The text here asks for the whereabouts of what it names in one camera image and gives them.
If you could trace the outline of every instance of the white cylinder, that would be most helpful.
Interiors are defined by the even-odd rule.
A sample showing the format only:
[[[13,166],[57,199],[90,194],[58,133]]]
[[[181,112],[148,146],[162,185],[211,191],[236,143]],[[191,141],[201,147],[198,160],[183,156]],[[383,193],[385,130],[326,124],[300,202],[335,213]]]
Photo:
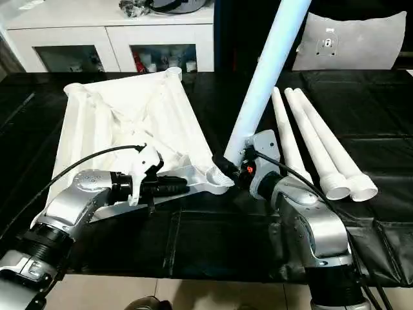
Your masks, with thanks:
[[[350,193],[347,180],[344,175],[337,171],[336,166],[324,148],[310,120],[304,113],[298,97],[294,95],[291,88],[287,88],[284,93],[314,166],[316,166],[320,177],[321,189],[330,200],[338,200],[346,197]]]
[[[297,88],[294,90],[294,94],[296,94],[300,100],[304,113],[316,130],[317,135],[334,162],[334,165],[337,167],[337,170],[346,177],[350,186],[351,198],[355,202],[363,202],[373,198],[378,193],[378,189],[373,181],[360,171],[359,167],[354,163],[354,160],[312,106],[302,90]]]
[[[274,87],[272,90],[272,104],[277,119],[277,128],[283,148],[285,164],[312,183],[311,175],[305,170],[283,100],[281,99],[281,94],[277,87]]]
[[[310,2],[311,0],[282,0],[279,4],[224,153],[225,158],[236,166],[243,159],[245,140],[255,134]]]

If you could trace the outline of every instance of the floor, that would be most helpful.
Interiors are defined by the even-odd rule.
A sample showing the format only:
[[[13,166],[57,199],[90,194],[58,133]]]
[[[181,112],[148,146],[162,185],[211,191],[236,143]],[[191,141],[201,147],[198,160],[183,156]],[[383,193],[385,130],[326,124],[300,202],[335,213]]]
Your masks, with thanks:
[[[394,310],[410,310],[413,289],[387,289]],[[46,310],[123,310],[155,295],[175,310],[309,310],[306,285],[67,275],[48,295]]]

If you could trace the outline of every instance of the table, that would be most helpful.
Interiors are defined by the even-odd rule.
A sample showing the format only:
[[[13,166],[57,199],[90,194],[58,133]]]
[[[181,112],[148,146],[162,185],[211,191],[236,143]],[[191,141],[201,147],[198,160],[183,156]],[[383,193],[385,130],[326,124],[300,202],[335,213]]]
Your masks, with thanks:
[[[0,229],[50,178],[66,107],[62,89],[131,74],[16,74],[0,83],[3,199]],[[213,152],[223,152],[250,77],[187,74],[183,84]],[[284,72],[278,87],[301,87],[379,194],[335,201],[362,255],[386,286],[413,286],[413,77],[402,71]],[[315,168],[292,121],[307,170]],[[258,130],[277,130],[268,105]],[[43,195],[0,240],[0,254],[43,207]],[[70,272],[257,282],[304,282],[279,216],[235,188],[200,193],[91,223]]]

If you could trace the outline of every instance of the black table cover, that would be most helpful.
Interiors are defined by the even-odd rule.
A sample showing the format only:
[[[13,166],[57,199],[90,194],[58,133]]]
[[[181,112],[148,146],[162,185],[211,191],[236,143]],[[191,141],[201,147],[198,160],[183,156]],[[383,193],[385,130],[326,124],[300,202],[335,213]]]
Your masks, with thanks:
[[[50,180],[69,83],[131,74],[15,74],[0,83],[0,231]],[[213,152],[223,152],[250,77],[198,73],[183,84]],[[402,71],[285,72],[278,87],[301,87],[379,194],[335,201],[362,255],[387,286],[413,284],[413,77]],[[315,168],[288,111],[305,165]],[[277,132],[272,105],[258,130]],[[44,207],[46,194],[0,240],[2,255]],[[231,188],[204,192],[91,223],[70,272],[258,282],[303,282],[279,216]]]

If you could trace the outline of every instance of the black cable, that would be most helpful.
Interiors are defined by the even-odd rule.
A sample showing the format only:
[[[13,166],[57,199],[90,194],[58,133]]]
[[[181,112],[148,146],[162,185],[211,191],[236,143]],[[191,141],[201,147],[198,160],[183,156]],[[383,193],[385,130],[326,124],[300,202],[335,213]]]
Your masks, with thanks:
[[[310,187],[323,201],[324,203],[327,205],[327,207],[330,208],[331,211],[333,211],[334,213],[336,213],[337,215],[339,214],[337,212],[336,207],[330,203],[330,201],[328,200],[328,198],[324,195],[323,192],[321,192],[317,187],[315,187],[313,184],[311,184],[311,182],[309,182],[306,178],[304,178],[302,175],[300,175],[300,173],[296,172],[294,169],[291,169],[290,167],[280,163],[279,161],[276,161],[274,159],[272,159],[271,157],[268,157],[267,155],[264,155],[263,153],[260,153],[256,150],[253,150],[254,154],[258,157],[263,158],[264,160],[269,161],[270,163],[273,163],[274,165],[277,165],[278,167],[286,170],[287,172],[291,173],[293,176],[295,176],[296,178],[298,178],[300,181],[302,181],[305,185],[307,185],[308,187]],[[348,244],[350,245],[350,249],[352,251],[352,253],[354,253],[354,261],[355,261],[355,266],[356,266],[356,270],[360,275],[360,278],[363,277],[363,273],[361,272],[361,267],[359,265],[359,262],[357,261],[357,258],[360,258],[361,261],[363,262],[363,264],[366,266],[367,272],[370,275],[370,278],[372,279],[372,281],[374,282],[375,286],[377,287],[380,297],[383,300],[383,303],[385,304],[385,307],[387,310],[393,310],[391,304],[390,304],[390,300],[388,300],[386,293],[384,292],[382,286],[379,284],[378,279],[376,278],[376,275],[374,274],[374,272],[372,271],[372,269],[368,266],[368,264],[366,263],[366,261],[363,261],[362,257],[360,254],[358,254],[359,252],[356,251],[356,248],[354,246],[354,243],[352,241],[353,237],[352,235],[349,233],[348,229],[345,227],[347,235],[348,235]],[[361,285],[363,286],[364,291],[366,292],[366,295],[368,296],[368,299],[371,301],[371,303],[373,304],[373,306],[377,309],[377,310],[381,310],[381,307],[378,303],[378,301],[376,300],[376,298],[373,296],[370,288],[368,287],[368,285],[365,283],[364,279],[361,279]]]
[[[3,229],[3,232],[0,235],[0,240],[4,237],[4,235],[7,233],[7,231],[9,230],[9,228],[13,225],[13,223],[18,219],[18,217],[20,217],[20,215],[23,214],[23,212],[29,207],[31,206],[32,203],[34,203],[38,197],[40,197],[40,195],[42,195],[42,193],[44,193],[45,190],[47,190],[50,186],[52,186],[58,179],[60,179],[61,177],[63,177],[66,173],[68,173],[69,171],[71,171],[73,168],[76,168],[78,165],[81,165],[82,163],[84,163],[85,161],[88,161],[92,158],[95,158],[99,155],[102,154],[106,154],[109,152],[114,152],[115,150],[126,150],[126,149],[135,149],[138,152],[140,152],[144,147],[140,146],[140,145],[123,145],[120,147],[111,147],[109,149],[106,150],[101,150],[100,152],[96,152],[93,153],[89,156],[86,156],[84,158],[82,158],[81,160],[75,162],[73,165],[70,165],[69,167],[67,167],[65,170],[63,170],[62,172],[60,172],[57,176],[55,176],[49,183],[47,183],[47,185],[45,187],[43,187],[42,190],[40,190],[39,192],[37,192],[37,194],[28,202],[26,203],[26,205],[17,213],[16,216],[14,216],[14,218],[6,225],[5,229]]]

